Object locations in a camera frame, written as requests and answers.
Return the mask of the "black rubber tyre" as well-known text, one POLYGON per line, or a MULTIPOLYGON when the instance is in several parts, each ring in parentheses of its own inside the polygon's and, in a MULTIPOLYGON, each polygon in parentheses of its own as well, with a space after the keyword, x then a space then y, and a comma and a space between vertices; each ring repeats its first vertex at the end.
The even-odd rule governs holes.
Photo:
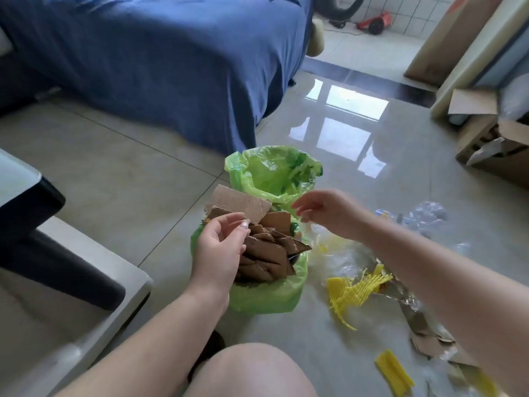
POLYGON ((332 26, 343 29, 346 22, 360 9, 363 2, 364 0, 354 0, 349 7, 342 8, 337 0, 314 0, 314 12, 327 19, 332 26))

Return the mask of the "empty green bag bin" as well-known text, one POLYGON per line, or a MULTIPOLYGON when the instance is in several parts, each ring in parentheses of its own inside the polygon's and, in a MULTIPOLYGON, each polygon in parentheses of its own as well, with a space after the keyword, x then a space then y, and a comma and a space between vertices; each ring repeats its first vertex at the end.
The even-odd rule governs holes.
POLYGON ((291 205, 312 190, 323 165, 290 146, 260 146, 226 157, 224 169, 232 188, 268 200, 275 210, 295 215, 291 205))

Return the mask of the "white table top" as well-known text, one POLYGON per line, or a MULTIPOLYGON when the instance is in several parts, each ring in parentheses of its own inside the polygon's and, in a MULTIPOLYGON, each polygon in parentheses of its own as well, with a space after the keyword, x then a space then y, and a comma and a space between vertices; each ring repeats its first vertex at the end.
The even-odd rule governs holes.
POLYGON ((0 207, 29 190, 42 179, 34 167, 0 149, 0 207))

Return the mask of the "torn cardboard scraps with foil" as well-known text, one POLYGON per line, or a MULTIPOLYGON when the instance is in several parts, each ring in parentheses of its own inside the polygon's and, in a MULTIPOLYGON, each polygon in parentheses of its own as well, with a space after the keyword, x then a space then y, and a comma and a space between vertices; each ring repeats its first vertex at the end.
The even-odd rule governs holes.
POLYGON ((454 339, 452 334, 430 314, 425 305, 399 280, 390 280, 380 288, 380 294, 396 300, 411 330, 411 341, 417 352, 451 363, 479 367, 454 339))

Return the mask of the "person's left forearm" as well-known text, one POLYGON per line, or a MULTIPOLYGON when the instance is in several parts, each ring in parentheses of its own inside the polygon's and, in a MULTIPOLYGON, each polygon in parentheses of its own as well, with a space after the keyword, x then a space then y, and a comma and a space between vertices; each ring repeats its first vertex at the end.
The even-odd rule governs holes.
POLYGON ((229 287, 193 281, 184 293, 56 397, 171 397, 228 306, 229 287))

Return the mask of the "light brown cardboard piece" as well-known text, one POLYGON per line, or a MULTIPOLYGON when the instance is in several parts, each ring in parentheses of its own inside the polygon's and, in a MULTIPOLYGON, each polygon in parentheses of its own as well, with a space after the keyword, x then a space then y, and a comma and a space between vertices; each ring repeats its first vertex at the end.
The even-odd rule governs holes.
POLYGON ((269 212, 272 203, 252 195, 239 192, 224 185, 217 185, 204 211, 210 215, 214 209, 232 213, 244 213, 252 224, 258 224, 269 212))

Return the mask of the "open brown cardboard box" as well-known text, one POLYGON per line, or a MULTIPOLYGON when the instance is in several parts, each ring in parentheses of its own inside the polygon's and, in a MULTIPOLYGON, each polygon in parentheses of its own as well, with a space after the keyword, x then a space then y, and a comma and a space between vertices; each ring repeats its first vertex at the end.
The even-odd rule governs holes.
POLYGON ((460 164, 529 190, 529 95, 456 89, 448 116, 464 119, 455 147, 460 164))

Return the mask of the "clear plastic wrapper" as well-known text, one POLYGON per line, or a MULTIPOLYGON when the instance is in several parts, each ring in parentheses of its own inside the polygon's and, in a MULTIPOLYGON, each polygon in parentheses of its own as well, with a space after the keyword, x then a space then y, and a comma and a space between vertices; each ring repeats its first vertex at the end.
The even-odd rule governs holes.
POLYGON ((328 278, 356 278, 375 268, 373 252, 362 243, 341 238, 317 224, 308 224, 305 228, 312 247, 308 258, 309 278, 314 284, 326 287, 328 278))

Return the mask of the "person's left hand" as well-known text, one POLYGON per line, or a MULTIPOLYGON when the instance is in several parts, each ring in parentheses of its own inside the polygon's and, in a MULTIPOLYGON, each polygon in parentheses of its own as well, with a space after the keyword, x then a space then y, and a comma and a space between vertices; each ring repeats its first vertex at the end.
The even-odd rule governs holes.
POLYGON ((198 238, 191 283, 201 292, 227 304, 239 260, 230 260, 230 222, 246 219, 243 213, 228 213, 211 219, 198 238))

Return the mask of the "yellow foam net strip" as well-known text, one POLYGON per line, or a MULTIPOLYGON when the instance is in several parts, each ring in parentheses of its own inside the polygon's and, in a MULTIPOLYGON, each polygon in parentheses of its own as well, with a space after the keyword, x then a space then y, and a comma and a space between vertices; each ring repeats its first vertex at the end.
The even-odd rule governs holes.
POLYGON ((374 364, 387 382, 393 397, 412 397, 415 383, 391 350, 381 353, 374 364))

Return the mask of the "person's right forearm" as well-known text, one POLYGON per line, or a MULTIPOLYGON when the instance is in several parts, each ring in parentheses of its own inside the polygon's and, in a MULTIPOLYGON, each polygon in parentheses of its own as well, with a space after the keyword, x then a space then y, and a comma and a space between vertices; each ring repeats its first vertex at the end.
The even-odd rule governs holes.
POLYGON ((390 220, 355 232, 512 397, 529 397, 529 287, 390 220))

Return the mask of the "cream door frame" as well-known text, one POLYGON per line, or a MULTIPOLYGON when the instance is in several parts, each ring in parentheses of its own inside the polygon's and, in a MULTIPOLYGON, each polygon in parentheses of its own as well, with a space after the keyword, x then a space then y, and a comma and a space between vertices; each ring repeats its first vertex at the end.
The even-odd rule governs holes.
POLYGON ((453 90, 466 89, 529 22, 529 0, 503 0, 436 92, 433 120, 446 115, 453 90))

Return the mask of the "cream round stool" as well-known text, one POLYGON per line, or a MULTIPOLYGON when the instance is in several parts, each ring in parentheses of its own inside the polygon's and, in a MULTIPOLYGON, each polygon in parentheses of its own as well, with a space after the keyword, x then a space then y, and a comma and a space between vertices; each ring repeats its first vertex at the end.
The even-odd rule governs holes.
POLYGON ((312 18, 306 56, 314 58, 323 53, 325 49, 324 32, 323 21, 319 18, 312 18))

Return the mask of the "blue bed sheet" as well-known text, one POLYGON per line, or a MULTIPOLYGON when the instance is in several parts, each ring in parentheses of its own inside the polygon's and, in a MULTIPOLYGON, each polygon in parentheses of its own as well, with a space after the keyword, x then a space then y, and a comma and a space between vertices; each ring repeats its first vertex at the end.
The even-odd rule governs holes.
POLYGON ((256 147, 312 15, 313 0, 0 0, 15 50, 55 85, 225 157, 256 147))

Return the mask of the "person's bare knee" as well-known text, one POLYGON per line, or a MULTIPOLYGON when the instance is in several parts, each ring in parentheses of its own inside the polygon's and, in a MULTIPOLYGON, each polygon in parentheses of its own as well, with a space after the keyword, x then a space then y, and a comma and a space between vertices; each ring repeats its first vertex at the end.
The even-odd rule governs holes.
POLYGON ((318 397, 301 367, 277 347, 246 343, 205 361, 182 397, 318 397))

